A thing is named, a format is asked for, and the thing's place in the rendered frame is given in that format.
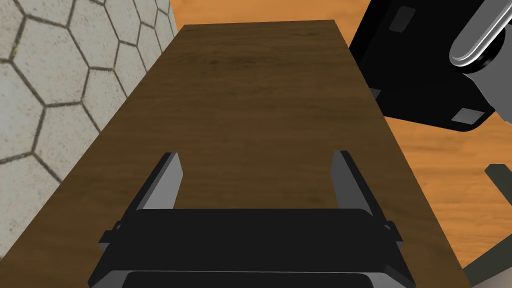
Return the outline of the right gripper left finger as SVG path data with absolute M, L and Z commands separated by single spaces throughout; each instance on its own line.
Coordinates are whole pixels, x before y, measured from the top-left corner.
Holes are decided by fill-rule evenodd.
M 173 209 L 183 179 L 176 152 L 166 152 L 137 194 L 135 209 Z

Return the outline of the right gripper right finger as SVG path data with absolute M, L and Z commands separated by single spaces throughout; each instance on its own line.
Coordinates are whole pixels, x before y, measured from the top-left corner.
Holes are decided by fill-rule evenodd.
M 331 180 L 340 209 L 361 209 L 380 218 L 380 206 L 348 151 L 334 152 Z

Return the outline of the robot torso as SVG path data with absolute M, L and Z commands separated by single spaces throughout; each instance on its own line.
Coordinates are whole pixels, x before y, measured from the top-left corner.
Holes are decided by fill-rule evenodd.
M 370 0 L 349 45 L 385 117 L 468 132 L 494 108 L 449 60 L 484 0 Z

